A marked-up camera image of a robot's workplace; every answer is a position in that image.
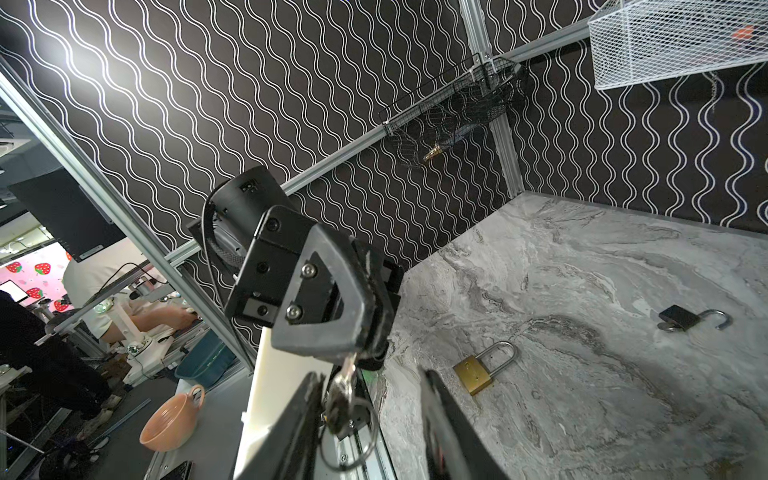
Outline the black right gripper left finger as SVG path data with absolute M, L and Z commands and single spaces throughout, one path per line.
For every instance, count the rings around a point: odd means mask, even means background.
M 304 377 L 275 427 L 237 479 L 314 478 L 324 380 L 325 377 L 317 373 Z

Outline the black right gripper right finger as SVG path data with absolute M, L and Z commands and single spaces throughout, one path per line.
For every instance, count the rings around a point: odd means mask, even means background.
M 429 479 L 508 479 L 435 370 L 419 368 Z

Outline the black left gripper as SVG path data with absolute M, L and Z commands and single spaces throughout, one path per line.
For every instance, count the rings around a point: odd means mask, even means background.
M 219 294 L 228 319 L 274 325 L 277 350 L 331 363 L 355 355 L 360 369 L 383 367 L 404 268 L 367 242 L 315 225 L 267 168 L 216 187 L 187 230 L 233 283 Z

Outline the brass padlock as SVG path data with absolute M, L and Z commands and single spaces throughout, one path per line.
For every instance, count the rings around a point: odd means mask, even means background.
M 497 367 L 490 369 L 483 360 L 501 349 L 507 349 L 510 355 Z M 510 341 L 497 341 L 483 351 L 469 355 L 455 364 L 453 371 L 467 393 L 475 396 L 490 386 L 502 371 L 511 366 L 517 360 L 519 353 L 519 348 Z

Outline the small black padlock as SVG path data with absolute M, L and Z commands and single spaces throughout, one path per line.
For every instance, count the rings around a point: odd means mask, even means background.
M 722 310 L 709 309 L 695 314 L 679 305 L 672 305 L 658 314 L 660 322 L 657 328 L 667 333 L 687 331 L 706 318 L 718 317 L 721 322 L 715 326 L 717 330 L 724 330 L 733 324 L 733 318 Z

